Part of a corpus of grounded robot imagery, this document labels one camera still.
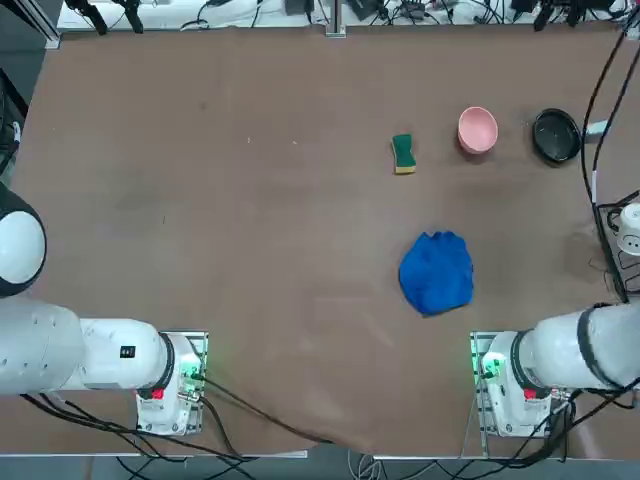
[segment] black bowl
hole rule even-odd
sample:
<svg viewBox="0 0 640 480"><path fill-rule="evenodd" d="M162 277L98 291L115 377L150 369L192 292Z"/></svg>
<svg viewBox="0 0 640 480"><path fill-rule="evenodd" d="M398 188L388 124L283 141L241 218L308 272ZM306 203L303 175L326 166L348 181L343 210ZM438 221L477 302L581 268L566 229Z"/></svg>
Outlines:
<svg viewBox="0 0 640 480"><path fill-rule="evenodd" d="M533 122L533 146L543 160L563 165L580 152L580 130L571 116L558 108L543 110Z"/></svg>

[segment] brown table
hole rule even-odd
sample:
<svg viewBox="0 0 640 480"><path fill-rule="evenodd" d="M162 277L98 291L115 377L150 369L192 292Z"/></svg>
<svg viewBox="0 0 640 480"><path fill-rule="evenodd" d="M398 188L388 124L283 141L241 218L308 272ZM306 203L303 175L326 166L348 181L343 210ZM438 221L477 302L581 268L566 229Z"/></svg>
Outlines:
<svg viewBox="0 0 640 480"><path fill-rule="evenodd" d="M469 332L610 299L589 265L603 262L578 163L544 165L528 122L550 106L581 118L615 35L601 25L68 36L47 54L14 183L49 234L30 294L83 316L207 329L210 374L283 420L363 451L457 456L473 395ZM469 105L500 125L483 161L454 141ZM603 150L603 200L637 187L638 107L632 86ZM400 132L416 142L408 177L392 174ZM421 318L397 267L438 229L466 239L474 299ZM135 415L131 393L74 398ZM216 402L242 451L310 445ZM3 431L17 432L2 452L128 451L19 399L3 398L2 412ZM571 453L638 458L638 427L607 409ZM220 446L213 427L198 440ZM492 441L492 454L519 443ZM480 453L474 414L465 454Z"/></svg>

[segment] yellow sponge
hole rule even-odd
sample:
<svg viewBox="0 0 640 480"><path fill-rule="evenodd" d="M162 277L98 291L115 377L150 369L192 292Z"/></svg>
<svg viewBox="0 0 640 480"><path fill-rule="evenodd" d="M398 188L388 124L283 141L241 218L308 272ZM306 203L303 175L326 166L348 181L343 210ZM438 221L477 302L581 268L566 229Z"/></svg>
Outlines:
<svg viewBox="0 0 640 480"><path fill-rule="evenodd" d="M411 151L411 134L403 133L391 139L391 148L396 157L396 175L407 175L416 171L416 161Z"/></svg>

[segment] crumpled blue towel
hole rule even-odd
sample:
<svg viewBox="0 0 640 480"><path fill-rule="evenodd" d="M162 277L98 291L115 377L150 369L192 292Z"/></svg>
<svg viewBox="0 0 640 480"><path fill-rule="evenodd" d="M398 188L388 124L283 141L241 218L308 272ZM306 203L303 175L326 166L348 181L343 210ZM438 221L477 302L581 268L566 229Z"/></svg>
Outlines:
<svg viewBox="0 0 640 480"><path fill-rule="evenodd" d="M464 240L452 232L421 234L400 264L400 285L423 315L466 305L473 296L473 264Z"/></svg>

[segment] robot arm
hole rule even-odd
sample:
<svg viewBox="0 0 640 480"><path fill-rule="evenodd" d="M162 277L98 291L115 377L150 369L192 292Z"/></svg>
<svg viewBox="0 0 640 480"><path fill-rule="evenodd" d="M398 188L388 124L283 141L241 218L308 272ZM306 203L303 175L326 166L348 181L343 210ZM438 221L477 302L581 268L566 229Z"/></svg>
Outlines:
<svg viewBox="0 0 640 480"><path fill-rule="evenodd" d="M640 304L598 305L498 333L482 359L497 433L529 436L549 415L553 388L631 384L640 377L639 344Z"/></svg>
<svg viewBox="0 0 640 480"><path fill-rule="evenodd" d="M138 425L160 435L197 433L207 335L158 333L130 319L80 319L23 297L0 300L0 395L135 390Z"/></svg>

